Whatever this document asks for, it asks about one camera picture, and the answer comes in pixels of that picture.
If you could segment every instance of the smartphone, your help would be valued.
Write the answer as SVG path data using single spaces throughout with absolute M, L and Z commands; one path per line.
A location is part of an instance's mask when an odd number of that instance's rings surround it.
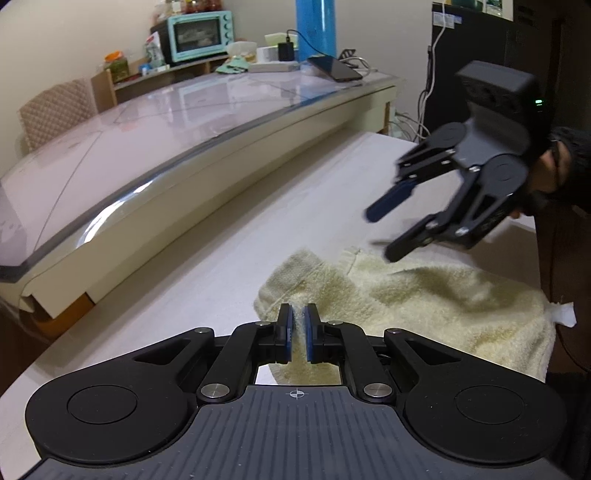
M 343 62 L 334 57 L 325 55 L 323 57 L 310 57 L 308 62 L 321 72 L 327 74 L 335 82 L 350 82 L 351 80 L 361 80 L 363 76 L 348 67 Z

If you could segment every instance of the power adapter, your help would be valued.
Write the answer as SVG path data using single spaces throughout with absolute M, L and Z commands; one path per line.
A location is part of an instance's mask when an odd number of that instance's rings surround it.
M 284 42 L 279 42 L 277 44 L 277 56 L 279 61 L 294 61 L 296 59 L 294 44 L 289 38 L 289 35 Z

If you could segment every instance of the white cable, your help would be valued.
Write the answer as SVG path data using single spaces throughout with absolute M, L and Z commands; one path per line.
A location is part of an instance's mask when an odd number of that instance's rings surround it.
M 427 136 L 431 135 L 431 132 L 429 131 L 429 129 L 427 127 L 425 127 L 422 123 L 417 122 L 414 118 L 412 118 L 408 113 L 396 113 L 396 116 L 401 116 L 402 118 L 405 118 L 407 120 L 410 120 L 411 122 L 417 124 L 417 126 L 419 128 L 422 128 L 423 130 L 425 130 L 425 132 L 427 133 Z
M 365 75 L 363 75 L 363 78 L 367 77 L 367 75 L 369 75 L 372 72 L 377 72 L 378 69 L 373 69 L 371 66 L 369 66 L 369 63 L 367 60 L 365 60 L 365 58 L 363 57 L 347 57 L 343 60 L 341 60 L 343 63 L 348 62 L 349 60 L 357 60 L 361 65 L 363 65 L 366 69 Z
M 441 11 L 443 13 L 443 28 L 439 32 L 439 35 L 437 36 L 437 38 L 435 39 L 435 42 L 433 42 L 433 46 L 431 47 L 431 55 L 433 56 L 433 65 L 432 65 L 433 74 L 431 76 L 431 89 L 429 90 L 428 94 L 425 95 L 425 98 L 421 104 L 421 116 L 418 119 L 418 121 L 421 122 L 421 124 L 423 124 L 425 121 L 425 110 L 427 109 L 427 100 L 429 100 L 429 97 L 431 96 L 431 94 L 433 93 L 433 90 L 435 89 L 435 65 L 436 65 L 435 49 L 437 47 L 437 44 L 439 43 L 439 40 L 441 39 L 443 33 L 445 32 L 445 30 L 447 28 L 447 22 L 446 22 L 446 16 L 445 16 L 445 0 L 441 0 Z
M 404 128 L 401 128 L 400 125 L 398 124 L 398 122 L 388 122 L 389 123 L 389 131 L 392 131 L 392 125 L 396 125 L 398 127 L 398 129 L 404 134 L 404 136 L 408 139 L 409 142 L 413 141 L 413 138 L 410 136 L 410 133 L 408 133 Z
M 399 119 L 398 119 L 398 122 L 400 122 L 400 123 L 402 123 L 402 124 L 406 125 L 407 127 L 409 127 L 409 128 L 410 128 L 410 130 L 412 130 L 412 131 L 413 131 L 413 133 L 414 133 L 414 136 L 415 136 L 415 137 L 419 137 L 421 140 L 424 140 L 424 137 L 421 137 L 421 136 L 418 134 L 418 132 L 416 131 L 416 129 L 415 129 L 415 128 L 414 128 L 414 127 L 413 127 L 413 126 L 410 124 L 410 123 L 408 123 L 406 120 L 404 120 L 404 119 L 402 119 L 402 118 L 399 118 Z

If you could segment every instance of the person's arm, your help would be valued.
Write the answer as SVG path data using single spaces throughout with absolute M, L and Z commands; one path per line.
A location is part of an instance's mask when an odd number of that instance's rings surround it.
M 552 137 L 553 149 L 531 167 L 530 191 L 548 193 L 551 199 L 591 213 L 591 134 L 558 127 Z M 513 218 L 520 215 L 518 210 L 511 214 Z
M 560 182 L 558 189 L 554 186 L 551 198 L 591 213 L 591 134 L 559 127 L 552 131 L 552 135 L 561 148 Z

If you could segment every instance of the blue cylinder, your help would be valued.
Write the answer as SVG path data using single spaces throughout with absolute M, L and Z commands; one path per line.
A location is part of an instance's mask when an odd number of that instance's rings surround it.
M 336 57 L 335 0 L 295 0 L 298 38 L 298 60 L 304 61 L 318 51 Z

